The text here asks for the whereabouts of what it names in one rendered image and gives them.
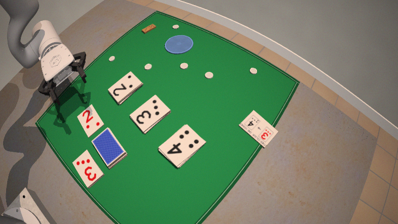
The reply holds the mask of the green card table cloth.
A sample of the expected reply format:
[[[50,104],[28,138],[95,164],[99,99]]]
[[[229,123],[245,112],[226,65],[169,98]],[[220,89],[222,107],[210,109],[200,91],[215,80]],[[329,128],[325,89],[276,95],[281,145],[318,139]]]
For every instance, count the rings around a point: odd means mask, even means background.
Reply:
[[[151,24],[156,28],[143,33]],[[177,35],[190,37],[192,49],[166,51],[166,41]],[[188,68],[181,69],[182,63]],[[146,70],[146,64],[152,68]],[[129,72],[143,85],[119,105],[108,89]],[[239,124],[254,110],[272,125],[295,85],[234,45],[159,13],[85,74],[87,82],[80,77],[39,125],[80,182],[121,224],[195,224],[259,145]],[[130,114],[154,95],[171,113],[144,134]],[[77,116],[91,104],[104,125],[88,138]],[[206,143],[177,168],[158,147],[186,124]],[[91,142],[106,128],[127,152],[111,169]],[[91,188],[72,163],[86,150],[104,173]]]

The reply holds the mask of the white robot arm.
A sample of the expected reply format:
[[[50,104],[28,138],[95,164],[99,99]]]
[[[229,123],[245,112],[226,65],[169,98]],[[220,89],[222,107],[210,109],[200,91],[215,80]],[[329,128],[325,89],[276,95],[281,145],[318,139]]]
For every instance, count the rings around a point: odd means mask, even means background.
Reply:
[[[41,61],[46,49],[62,44],[53,24],[48,20],[38,22],[27,44],[20,42],[21,35],[39,9],[38,0],[0,0],[0,5],[10,16],[7,31],[8,47],[13,57],[24,67],[31,68]],[[30,210],[15,207],[0,215],[0,224],[41,224]]]

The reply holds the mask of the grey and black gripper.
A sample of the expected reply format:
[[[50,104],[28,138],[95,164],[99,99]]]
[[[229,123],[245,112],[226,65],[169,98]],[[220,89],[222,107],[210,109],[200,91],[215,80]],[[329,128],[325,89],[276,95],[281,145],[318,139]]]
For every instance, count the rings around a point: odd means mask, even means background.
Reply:
[[[60,105],[60,101],[55,93],[55,88],[58,85],[60,85],[75,71],[79,73],[84,83],[87,82],[85,79],[86,74],[83,70],[86,53],[80,52],[72,55],[70,50],[64,44],[55,44],[49,48],[46,49],[43,58],[41,59],[41,68],[44,79],[41,82],[38,91],[41,94],[51,96],[53,102]],[[76,62],[75,60],[78,59],[80,59],[80,61]],[[48,86],[45,89],[47,83]]]

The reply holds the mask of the blue round coaster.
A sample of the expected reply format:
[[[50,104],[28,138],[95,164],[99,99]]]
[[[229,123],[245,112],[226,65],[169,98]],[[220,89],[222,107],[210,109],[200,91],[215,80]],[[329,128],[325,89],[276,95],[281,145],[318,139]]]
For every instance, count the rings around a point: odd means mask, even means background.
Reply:
[[[184,35],[177,35],[169,38],[165,43],[165,49],[172,54],[182,54],[191,50],[193,40]]]

